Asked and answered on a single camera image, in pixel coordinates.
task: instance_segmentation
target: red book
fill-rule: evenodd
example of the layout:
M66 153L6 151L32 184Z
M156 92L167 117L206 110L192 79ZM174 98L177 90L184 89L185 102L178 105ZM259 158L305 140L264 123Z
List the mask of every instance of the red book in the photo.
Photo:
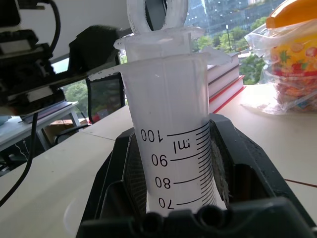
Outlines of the red book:
M244 89L243 77L240 76L209 98L209 113L217 113Z

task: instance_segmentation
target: black equipment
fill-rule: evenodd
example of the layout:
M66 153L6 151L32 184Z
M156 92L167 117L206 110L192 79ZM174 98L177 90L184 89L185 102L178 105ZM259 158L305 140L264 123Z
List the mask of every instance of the black equipment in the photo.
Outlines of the black equipment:
M32 30L10 30L20 23L20 9L52 6L56 31L52 44L37 44ZM60 87L86 79L100 65L115 66L120 37L113 27L90 26L70 43L69 69L55 74L49 59L60 33L60 18L53 0L13 0L0 3L0 115L27 115L65 99Z
M316 225L263 149L224 116L210 114L210 126L215 181L222 199L228 195L228 210L206 206L197 214L146 214L146 183L132 128L117 138L98 171L77 238L315 237Z

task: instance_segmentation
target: book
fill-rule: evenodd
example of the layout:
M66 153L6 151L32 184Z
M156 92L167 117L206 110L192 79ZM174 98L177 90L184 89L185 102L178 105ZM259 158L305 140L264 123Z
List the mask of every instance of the book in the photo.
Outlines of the book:
M219 78L215 79L211 83L208 84L208 93L209 95L214 95L222 88L225 88L231 82L236 80L239 77L239 66L235 66L230 71L226 72Z
M209 97L209 113L217 113L244 89L243 77L240 76L225 89Z
M215 79L219 78L232 68L239 65L238 55L240 53L230 53L229 55L232 57L232 63L227 65L208 65L207 66L207 80L208 83L213 82Z

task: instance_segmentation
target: plastic bag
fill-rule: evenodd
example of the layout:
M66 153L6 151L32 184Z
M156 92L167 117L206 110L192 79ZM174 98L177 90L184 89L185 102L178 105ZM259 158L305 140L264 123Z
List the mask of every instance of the plastic bag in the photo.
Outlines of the plastic bag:
M245 38L263 57L261 84L275 88L274 100L245 106L270 114L317 111L317 20L267 29L260 26Z

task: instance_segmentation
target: black cable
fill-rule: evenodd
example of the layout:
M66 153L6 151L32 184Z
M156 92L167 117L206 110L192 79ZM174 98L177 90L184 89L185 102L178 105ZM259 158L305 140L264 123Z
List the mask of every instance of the black cable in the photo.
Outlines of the black cable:
M56 3L53 0L42 0L41 2L46 3L46 4L50 4L52 6L53 9L53 13L54 13L54 17L55 17L55 34L54 34L54 38L51 44L51 51L53 52L58 39L59 39L59 35L60 35L60 16L59 16L59 11L58 11L58 7L56 5Z
M36 138L36 124L38 120L38 113L34 113L33 115L33 121L32 121L32 130L31 130L31 146L30 146L30 154L28 157L28 161L26 162L25 169L21 175L21 177L18 179L18 181L15 183L15 185L9 190L9 192L1 199L0 201L0 207L4 205L4 203L12 196L12 194L17 190L17 188L21 185L25 177L27 176L31 165L33 161L33 156L35 153L35 138Z

